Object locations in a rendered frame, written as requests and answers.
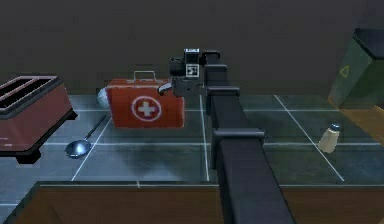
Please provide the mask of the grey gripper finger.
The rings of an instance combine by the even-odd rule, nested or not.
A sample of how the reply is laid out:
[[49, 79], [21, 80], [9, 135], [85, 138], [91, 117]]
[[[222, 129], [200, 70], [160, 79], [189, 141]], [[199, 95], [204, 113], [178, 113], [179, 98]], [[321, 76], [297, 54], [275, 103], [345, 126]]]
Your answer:
[[157, 92], [160, 96], [163, 96], [164, 94], [168, 94], [168, 93], [171, 93], [173, 90], [173, 87], [172, 87], [172, 83], [171, 82], [167, 82], [165, 84], [162, 84], [161, 86], [159, 86], [157, 88]]

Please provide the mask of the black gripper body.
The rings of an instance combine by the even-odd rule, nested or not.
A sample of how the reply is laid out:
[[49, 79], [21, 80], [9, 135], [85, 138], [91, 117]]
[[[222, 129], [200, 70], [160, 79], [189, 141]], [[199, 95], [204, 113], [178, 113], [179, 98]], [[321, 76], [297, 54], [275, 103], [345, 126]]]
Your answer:
[[183, 57], [172, 57], [169, 71], [172, 92], [177, 97], [194, 95], [202, 86], [199, 62], [189, 63]]

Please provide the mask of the red metal first aid case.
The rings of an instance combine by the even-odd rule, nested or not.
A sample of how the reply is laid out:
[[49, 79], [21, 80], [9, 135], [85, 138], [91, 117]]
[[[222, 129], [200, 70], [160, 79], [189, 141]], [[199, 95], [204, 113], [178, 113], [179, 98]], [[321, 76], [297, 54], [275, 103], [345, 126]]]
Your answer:
[[172, 92], [160, 95], [167, 79], [154, 71], [135, 71], [129, 79], [113, 79], [106, 86], [113, 124], [116, 128], [183, 128], [185, 101]]

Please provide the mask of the white round object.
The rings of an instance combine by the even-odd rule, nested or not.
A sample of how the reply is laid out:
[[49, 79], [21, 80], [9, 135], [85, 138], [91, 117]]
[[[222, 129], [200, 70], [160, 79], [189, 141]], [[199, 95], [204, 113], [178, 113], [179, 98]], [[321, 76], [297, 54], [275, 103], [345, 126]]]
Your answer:
[[104, 108], [108, 109], [109, 108], [109, 101], [108, 101], [108, 96], [105, 88], [102, 88], [97, 95], [97, 101], [99, 105]]

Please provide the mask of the dark metal ladle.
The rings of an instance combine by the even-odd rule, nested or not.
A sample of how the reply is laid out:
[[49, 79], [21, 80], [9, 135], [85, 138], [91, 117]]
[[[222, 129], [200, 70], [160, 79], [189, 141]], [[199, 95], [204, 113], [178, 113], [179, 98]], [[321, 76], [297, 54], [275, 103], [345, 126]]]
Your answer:
[[89, 138], [107, 117], [107, 114], [103, 115], [83, 139], [68, 143], [64, 149], [66, 156], [72, 159], [78, 159], [88, 154], [92, 147]]

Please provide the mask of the brown wooden counter cabinet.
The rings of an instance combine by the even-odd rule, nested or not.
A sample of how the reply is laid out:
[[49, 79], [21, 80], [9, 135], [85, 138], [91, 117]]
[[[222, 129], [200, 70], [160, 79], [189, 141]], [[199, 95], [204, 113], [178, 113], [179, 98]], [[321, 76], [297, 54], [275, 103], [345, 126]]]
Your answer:
[[384, 224], [384, 184], [283, 185], [289, 217], [208, 182], [40, 182], [0, 224]]

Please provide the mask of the red toaster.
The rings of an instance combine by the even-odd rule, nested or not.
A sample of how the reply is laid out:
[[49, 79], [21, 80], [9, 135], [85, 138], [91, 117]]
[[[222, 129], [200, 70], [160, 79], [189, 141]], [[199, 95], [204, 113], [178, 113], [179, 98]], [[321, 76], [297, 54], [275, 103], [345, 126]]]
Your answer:
[[0, 85], [0, 157], [34, 164], [40, 147], [67, 120], [75, 120], [58, 76], [18, 76]]

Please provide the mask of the cream salt shaker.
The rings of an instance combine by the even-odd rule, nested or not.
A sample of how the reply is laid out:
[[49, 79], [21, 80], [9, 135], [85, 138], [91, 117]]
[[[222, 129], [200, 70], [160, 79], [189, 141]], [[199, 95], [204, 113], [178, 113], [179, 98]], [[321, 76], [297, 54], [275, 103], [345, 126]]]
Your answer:
[[340, 125], [332, 123], [324, 132], [323, 136], [318, 142], [318, 148], [324, 153], [332, 153], [338, 143], [340, 135]]

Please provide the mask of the green bin with black lid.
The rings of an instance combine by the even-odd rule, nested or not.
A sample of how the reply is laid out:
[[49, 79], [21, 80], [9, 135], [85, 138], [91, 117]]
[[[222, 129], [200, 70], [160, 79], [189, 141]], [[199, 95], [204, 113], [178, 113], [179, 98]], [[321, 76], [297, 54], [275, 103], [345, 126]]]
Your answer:
[[355, 30], [329, 99], [342, 109], [384, 104], [384, 29]]

